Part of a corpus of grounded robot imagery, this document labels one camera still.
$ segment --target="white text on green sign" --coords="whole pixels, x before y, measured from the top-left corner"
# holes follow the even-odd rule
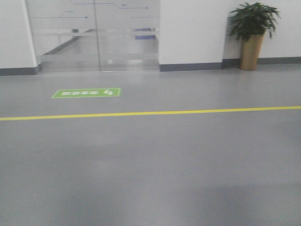
[[[120,88],[109,89],[61,89],[52,98],[73,98],[73,97],[118,97]]]

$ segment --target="white wall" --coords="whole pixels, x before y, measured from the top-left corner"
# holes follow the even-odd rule
[[[24,0],[0,0],[0,68],[36,67]]]
[[[239,8],[239,4],[244,4],[245,0],[227,0],[229,12]],[[301,1],[300,0],[261,0],[263,4],[276,7],[280,11],[282,19],[277,19],[276,33],[273,38],[269,34],[265,35],[259,58],[268,57],[301,57]],[[230,29],[227,29],[224,59],[239,58],[240,41],[229,37]]]
[[[161,0],[159,63],[221,62],[228,2]]]
[[[229,12],[247,0],[161,0],[160,64],[216,63],[239,58],[240,42],[229,37]],[[250,4],[257,0],[248,0]],[[301,0],[261,0],[277,7],[273,39],[265,36],[260,57],[301,57]]]

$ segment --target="glass partition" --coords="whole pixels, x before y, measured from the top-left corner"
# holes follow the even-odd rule
[[[159,0],[95,0],[101,67],[157,70]]]
[[[157,70],[159,0],[26,0],[42,72]]]
[[[81,2],[26,1],[42,72],[99,70],[94,5]]]

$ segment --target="tall planter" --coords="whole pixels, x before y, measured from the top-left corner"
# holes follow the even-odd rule
[[[248,41],[242,41],[240,69],[247,71],[256,69],[263,37],[264,34],[252,34]]]
[[[230,24],[233,26],[231,35],[236,35],[236,40],[242,39],[241,62],[242,70],[255,70],[259,56],[263,35],[269,33],[272,38],[272,32],[275,32],[276,19],[279,18],[277,8],[263,5],[259,2],[250,5],[240,5],[243,8],[237,8],[230,13],[236,13],[230,16]]]

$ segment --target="epoxy floor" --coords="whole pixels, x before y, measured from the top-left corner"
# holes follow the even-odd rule
[[[301,105],[300,65],[0,77],[0,118]],[[59,89],[119,97],[52,99]],[[300,226],[301,110],[0,121],[1,226]]]

